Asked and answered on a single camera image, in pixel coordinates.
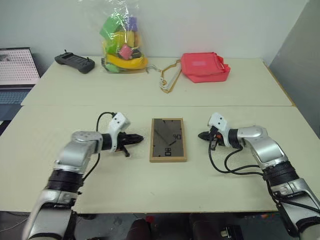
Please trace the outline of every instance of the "red bag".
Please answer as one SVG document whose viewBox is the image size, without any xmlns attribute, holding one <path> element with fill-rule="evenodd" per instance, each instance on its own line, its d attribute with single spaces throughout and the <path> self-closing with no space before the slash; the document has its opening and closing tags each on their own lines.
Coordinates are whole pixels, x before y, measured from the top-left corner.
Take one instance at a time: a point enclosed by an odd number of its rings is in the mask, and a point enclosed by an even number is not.
<svg viewBox="0 0 320 240">
<path fill-rule="evenodd" d="M 194 83 L 223 82 L 231 68 L 215 52 L 184 53 L 181 58 L 182 73 Z"/>
</svg>

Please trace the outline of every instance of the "wooden frame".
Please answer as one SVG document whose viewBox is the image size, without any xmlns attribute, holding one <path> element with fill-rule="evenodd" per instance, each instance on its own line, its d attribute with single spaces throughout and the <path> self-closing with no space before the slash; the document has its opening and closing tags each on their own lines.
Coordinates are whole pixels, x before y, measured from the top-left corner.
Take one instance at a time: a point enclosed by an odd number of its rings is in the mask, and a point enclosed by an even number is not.
<svg viewBox="0 0 320 240">
<path fill-rule="evenodd" d="M 186 137 L 183 118 L 162 118 L 162 120 L 180 120 L 181 122 L 181 134 L 182 134 L 182 146 L 183 146 L 183 156 L 164 156 L 158 157 L 153 156 L 154 152 L 154 133 L 155 133 L 155 118 L 152 119 L 151 125 L 151 145 L 150 145 L 150 162 L 151 163 L 178 163 L 187 161 L 187 151 L 186 151 Z"/>
</svg>

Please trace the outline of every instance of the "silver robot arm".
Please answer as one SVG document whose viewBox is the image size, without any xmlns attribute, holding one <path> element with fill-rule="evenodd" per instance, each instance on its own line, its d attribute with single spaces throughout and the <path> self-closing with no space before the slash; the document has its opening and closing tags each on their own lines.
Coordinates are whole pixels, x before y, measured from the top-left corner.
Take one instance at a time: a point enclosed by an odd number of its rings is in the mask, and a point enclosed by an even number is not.
<svg viewBox="0 0 320 240">
<path fill-rule="evenodd" d="M 302 240 L 319 239 L 320 202 L 267 130 L 261 126 L 231 129 L 217 112 L 211 116 L 208 126 L 217 129 L 226 147 L 251 149 L 288 233 Z"/>
<path fill-rule="evenodd" d="M 114 114 L 107 133 L 77 131 L 55 161 L 48 180 L 22 233 L 22 239 L 72 240 L 77 213 L 72 210 L 83 185 L 83 175 L 93 154 L 102 150 L 124 151 L 125 145 L 141 142 L 143 137 L 126 134 L 130 122 L 120 112 Z"/>
</svg>

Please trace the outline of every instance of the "white wall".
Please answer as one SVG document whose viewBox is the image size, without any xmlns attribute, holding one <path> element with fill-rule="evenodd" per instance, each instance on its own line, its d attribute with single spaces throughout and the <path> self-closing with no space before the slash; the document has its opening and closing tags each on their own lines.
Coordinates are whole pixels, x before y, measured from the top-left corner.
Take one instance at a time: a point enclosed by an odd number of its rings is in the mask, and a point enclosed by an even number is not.
<svg viewBox="0 0 320 240">
<path fill-rule="evenodd" d="M 270 65 L 320 137 L 320 1 L 310 0 Z"/>
<path fill-rule="evenodd" d="M 223 57 L 263 58 L 270 64 L 306 2 L 140 0 L 146 54 L 179 57 L 215 51 Z M 0 0 L 0 48 L 30 46 L 42 72 L 64 49 L 100 55 L 101 38 L 90 28 L 84 6 L 77 0 Z"/>
</svg>

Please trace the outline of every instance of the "clear plastic bag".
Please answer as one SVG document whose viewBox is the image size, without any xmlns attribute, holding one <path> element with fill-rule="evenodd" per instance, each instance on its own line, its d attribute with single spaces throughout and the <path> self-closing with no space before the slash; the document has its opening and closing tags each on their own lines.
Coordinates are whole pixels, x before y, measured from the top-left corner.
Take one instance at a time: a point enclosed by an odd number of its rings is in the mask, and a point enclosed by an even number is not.
<svg viewBox="0 0 320 240">
<path fill-rule="evenodd" d="M 100 26 L 103 37 L 101 63 L 109 73 L 125 73 L 145 69 L 138 26 L 137 0 L 79 0 L 91 21 Z"/>
</svg>

